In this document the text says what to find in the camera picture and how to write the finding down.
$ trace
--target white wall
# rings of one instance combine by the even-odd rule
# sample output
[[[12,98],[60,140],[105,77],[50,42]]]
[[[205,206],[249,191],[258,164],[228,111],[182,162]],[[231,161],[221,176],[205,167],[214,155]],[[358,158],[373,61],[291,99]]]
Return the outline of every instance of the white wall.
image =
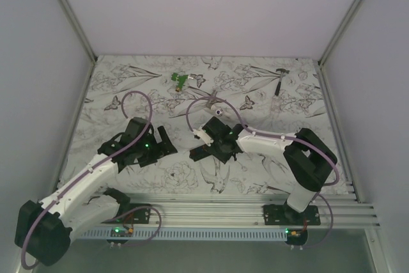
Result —
[[[319,59],[353,0],[70,0],[97,54]]]
[[[365,0],[326,69],[355,170],[408,272],[409,0]]]
[[[90,62],[56,0],[0,0],[0,263],[14,272],[20,206],[56,178]]]

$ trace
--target floral tablecloth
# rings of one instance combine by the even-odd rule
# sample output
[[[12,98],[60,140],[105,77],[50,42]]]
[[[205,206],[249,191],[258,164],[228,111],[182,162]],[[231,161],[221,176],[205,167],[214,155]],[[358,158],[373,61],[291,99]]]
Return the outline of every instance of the floral tablecloth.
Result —
[[[290,71],[274,96],[278,68]],[[176,92],[172,73],[190,74],[183,91]],[[121,99],[128,90],[147,94],[153,104],[153,126],[165,126],[178,153],[158,163],[140,168],[126,167],[101,189],[114,187],[127,193],[155,194],[262,194],[267,185],[291,190],[295,179],[282,157],[239,154],[238,160],[221,164],[213,157],[199,162],[189,159],[189,150],[202,144],[189,132],[185,111],[196,98],[217,90],[240,110],[251,127],[274,132],[296,132],[307,127],[337,153],[332,128],[313,62],[310,59],[239,57],[100,56],[96,64],[81,117],[75,131],[68,164],[59,186],[79,172],[96,154],[97,148],[118,132],[127,120],[121,112]],[[205,101],[191,110],[194,127],[206,123],[211,114]],[[228,107],[223,110],[233,113]],[[147,117],[148,103],[130,95],[124,108],[129,116]],[[224,118],[228,125],[237,119]],[[325,187],[326,194],[347,193],[342,167],[341,181]]]

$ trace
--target green toy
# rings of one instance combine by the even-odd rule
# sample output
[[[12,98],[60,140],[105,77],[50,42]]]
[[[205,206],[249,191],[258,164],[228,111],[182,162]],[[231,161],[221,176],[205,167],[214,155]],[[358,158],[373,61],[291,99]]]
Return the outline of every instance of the green toy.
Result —
[[[178,85],[176,86],[176,92],[180,92],[185,84],[186,80],[189,79],[189,75],[181,75],[179,76],[178,73],[173,73],[172,78],[173,81],[177,81]]]

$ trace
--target robotic arm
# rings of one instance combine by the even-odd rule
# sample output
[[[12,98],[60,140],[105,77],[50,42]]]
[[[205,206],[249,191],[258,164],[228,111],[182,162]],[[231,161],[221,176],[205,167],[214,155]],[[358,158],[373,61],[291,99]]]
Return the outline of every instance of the robotic arm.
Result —
[[[37,203],[33,201],[25,203],[20,208],[17,221],[16,245],[23,246],[34,221],[53,202],[56,202],[55,205],[40,220],[27,246],[27,252],[44,265],[56,263],[66,253],[70,244],[86,230],[128,211],[130,198],[115,189],[107,189],[104,195],[92,199],[86,205],[84,202],[126,166],[135,164],[136,160],[143,167],[156,163],[157,159],[166,155],[177,153],[164,127],[158,128],[162,138],[162,142],[158,143],[153,135],[153,127],[150,125],[135,145],[97,168],[92,168],[97,162],[133,141],[145,125],[146,120],[132,118],[125,132],[105,142],[87,166],[62,188]]]
[[[332,168],[318,153],[312,151],[309,153],[308,147],[287,140],[285,137],[295,137],[308,142],[329,156],[334,164],[337,163],[334,153],[307,128],[302,128],[297,133],[277,134],[281,135],[282,139],[273,139],[251,134],[240,124],[231,129],[218,118],[213,117],[199,129],[194,130],[194,134],[206,144],[190,151],[190,158],[193,161],[213,155],[226,163],[231,157],[236,160],[237,153],[260,153],[272,155],[287,165],[297,180],[287,199],[287,205],[298,213],[303,212],[316,193],[321,190]]]

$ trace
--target gray floor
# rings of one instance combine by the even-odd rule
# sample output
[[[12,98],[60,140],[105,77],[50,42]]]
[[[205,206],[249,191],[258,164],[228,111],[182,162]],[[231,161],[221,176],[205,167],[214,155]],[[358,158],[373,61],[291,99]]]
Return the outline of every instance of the gray floor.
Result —
[[[311,239],[322,237],[314,231]],[[156,241],[109,249],[98,240],[78,240],[58,263],[36,273],[159,272],[374,272],[363,231],[333,231],[322,246],[303,251],[266,242]]]

